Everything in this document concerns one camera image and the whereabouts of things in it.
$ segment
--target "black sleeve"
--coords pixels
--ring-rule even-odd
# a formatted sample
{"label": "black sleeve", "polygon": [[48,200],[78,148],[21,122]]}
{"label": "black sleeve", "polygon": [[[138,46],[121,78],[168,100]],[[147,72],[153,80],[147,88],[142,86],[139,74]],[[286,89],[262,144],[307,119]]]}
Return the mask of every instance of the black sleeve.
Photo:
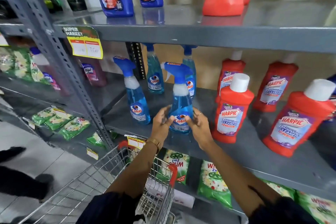
{"label": "black sleeve", "polygon": [[317,221],[290,197],[281,197],[274,204],[264,198],[255,188],[250,187],[264,201],[254,210],[249,224],[318,224]]}
{"label": "black sleeve", "polygon": [[95,196],[87,205],[76,224],[132,224],[144,215],[135,215],[140,197],[131,198],[126,194],[108,192]]}

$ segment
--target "white cap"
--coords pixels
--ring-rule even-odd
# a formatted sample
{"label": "white cap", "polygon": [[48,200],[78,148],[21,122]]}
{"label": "white cap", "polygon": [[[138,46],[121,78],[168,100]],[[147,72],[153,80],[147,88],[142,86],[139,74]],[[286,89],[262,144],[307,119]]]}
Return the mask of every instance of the white cap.
{"label": "white cap", "polygon": [[285,64],[292,64],[294,63],[296,56],[297,56],[297,53],[286,53],[283,56],[281,62]]}
{"label": "white cap", "polygon": [[235,92],[245,92],[249,85],[250,77],[247,74],[237,73],[233,75],[230,89]]}
{"label": "white cap", "polygon": [[327,101],[334,92],[336,84],[325,79],[313,80],[304,91],[306,97],[316,101]]}
{"label": "white cap", "polygon": [[241,60],[243,51],[234,51],[231,60]]}

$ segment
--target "blue harpic bottle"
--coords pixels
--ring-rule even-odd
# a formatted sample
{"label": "blue harpic bottle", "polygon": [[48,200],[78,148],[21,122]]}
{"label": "blue harpic bottle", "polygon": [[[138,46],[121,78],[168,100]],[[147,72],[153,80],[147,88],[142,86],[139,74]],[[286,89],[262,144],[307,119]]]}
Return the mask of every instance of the blue harpic bottle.
{"label": "blue harpic bottle", "polygon": [[144,93],[142,92],[138,80],[133,75],[132,69],[135,68],[135,64],[129,59],[119,56],[113,57],[113,61],[123,71],[128,105],[132,117],[141,125],[147,125],[150,123],[151,118],[149,116],[149,110]]}
{"label": "blue harpic bottle", "polygon": [[186,75],[191,74],[192,70],[179,63],[164,62],[161,64],[161,68],[165,69],[167,73],[167,79],[170,75],[174,75],[174,87],[173,87],[173,105],[170,109],[168,117],[174,116],[174,121],[170,125],[170,130],[183,134],[190,132],[185,116],[193,117],[193,105],[191,103],[191,97],[186,86]]}
{"label": "blue harpic bottle", "polygon": [[182,45],[184,48],[184,57],[182,64],[187,65],[191,68],[192,74],[188,74],[185,77],[186,84],[190,93],[191,98],[196,95],[196,67],[195,62],[193,60],[193,56],[191,55],[192,48],[196,48],[196,45]]}
{"label": "blue harpic bottle", "polygon": [[164,90],[162,70],[158,57],[154,52],[153,44],[146,44],[147,46],[147,63],[148,63],[148,72],[147,72],[147,81],[148,89],[152,93],[162,94]]}

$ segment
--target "metal wire cart basket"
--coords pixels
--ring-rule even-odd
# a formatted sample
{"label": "metal wire cart basket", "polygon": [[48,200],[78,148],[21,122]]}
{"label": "metal wire cart basket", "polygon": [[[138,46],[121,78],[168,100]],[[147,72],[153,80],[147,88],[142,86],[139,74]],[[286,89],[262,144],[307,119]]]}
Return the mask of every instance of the metal wire cart basket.
{"label": "metal wire cart basket", "polygon": [[[39,224],[75,223],[92,198],[106,191],[138,151],[129,146],[127,141],[122,141],[19,224],[27,219]],[[170,180],[159,180],[156,177],[158,172],[170,176]],[[166,223],[173,202],[176,175],[174,165],[155,157],[136,210],[136,214],[145,215],[147,223]]]}

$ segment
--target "forearm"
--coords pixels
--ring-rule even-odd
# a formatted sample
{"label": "forearm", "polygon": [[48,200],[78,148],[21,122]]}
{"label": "forearm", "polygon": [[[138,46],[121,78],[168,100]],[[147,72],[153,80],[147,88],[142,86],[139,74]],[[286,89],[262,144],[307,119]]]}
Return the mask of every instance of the forearm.
{"label": "forearm", "polygon": [[204,150],[215,164],[233,197],[248,217],[259,205],[263,205],[261,198],[248,187],[249,185],[271,202],[275,202],[280,197],[277,192],[262,180],[223,152],[214,141],[209,142],[204,147]]}
{"label": "forearm", "polygon": [[156,152],[157,147],[153,143],[145,144],[130,165],[106,190],[106,193],[112,191],[125,193],[132,198],[142,194]]}

